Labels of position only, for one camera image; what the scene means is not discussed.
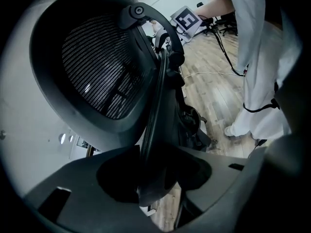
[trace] white cable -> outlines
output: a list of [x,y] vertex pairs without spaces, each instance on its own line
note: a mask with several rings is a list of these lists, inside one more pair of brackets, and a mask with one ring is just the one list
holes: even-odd
[[195,75],[195,74],[198,74],[198,73],[211,73],[211,74],[223,74],[223,75],[235,75],[235,76],[237,76],[237,75],[234,74],[234,73],[222,73],[222,72],[196,72],[196,73],[193,73],[193,74],[191,74],[191,75],[188,75],[188,76],[184,77],[184,79],[186,79],[187,77],[193,76],[193,75]]

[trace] person's arm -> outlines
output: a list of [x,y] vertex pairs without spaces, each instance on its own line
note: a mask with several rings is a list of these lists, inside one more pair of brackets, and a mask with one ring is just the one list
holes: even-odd
[[212,18],[223,16],[233,11],[235,11],[235,9],[231,0],[212,0],[208,4],[197,8],[194,12],[198,16]]

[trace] black mesh backrest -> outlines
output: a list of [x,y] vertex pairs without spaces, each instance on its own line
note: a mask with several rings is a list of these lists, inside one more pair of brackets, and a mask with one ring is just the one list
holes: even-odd
[[57,0],[31,39],[37,83],[60,117],[106,151],[137,143],[158,78],[140,26],[122,30],[120,11],[137,0]]

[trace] wooden floor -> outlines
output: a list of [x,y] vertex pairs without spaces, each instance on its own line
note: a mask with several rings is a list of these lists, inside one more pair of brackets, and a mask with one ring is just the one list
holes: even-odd
[[[237,61],[238,42],[233,34],[221,35],[225,50],[233,66]],[[185,63],[182,72],[186,85],[183,90],[186,103],[207,119],[207,134],[217,141],[208,152],[247,158],[255,147],[251,136],[224,136],[224,128],[233,123],[242,108],[243,77],[236,75],[197,72],[221,72],[233,74],[215,36],[201,34],[184,46]],[[173,230],[180,200],[180,188],[176,185],[164,198],[152,205],[157,212],[152,221],[164,232]]]

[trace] black cable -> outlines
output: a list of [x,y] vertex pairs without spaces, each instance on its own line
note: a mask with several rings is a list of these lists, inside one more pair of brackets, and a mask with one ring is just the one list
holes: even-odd
[[228,55],[227,55],[227,52],[225,51],[225,48],[224,48],[224,45],[223,45],[223,41],[222,41],[220,35],[218,34],[218,31],[216,30],[216,33],[215,33],[215,30],[214,30],[214,29],[211,29],[210,31],[215,35],[216,40],[217,40],[217,42],[218,42],[218,44],[219,44],[219,46],[220,46],[220,49],[223,51],[223,53],[224,53],[224,55],[225,55],[227,61],[229,62],[230,66],[231,66],[231,70],[232,70],[236,75],[241,76],[241,77],[244,77],[243,74],[239,74],[239,73],[233,68],[233,65],[232,65],[232,63],[231,63],[231,61],[230,61],[230,59],[229,59],[229,57],[228,57]]

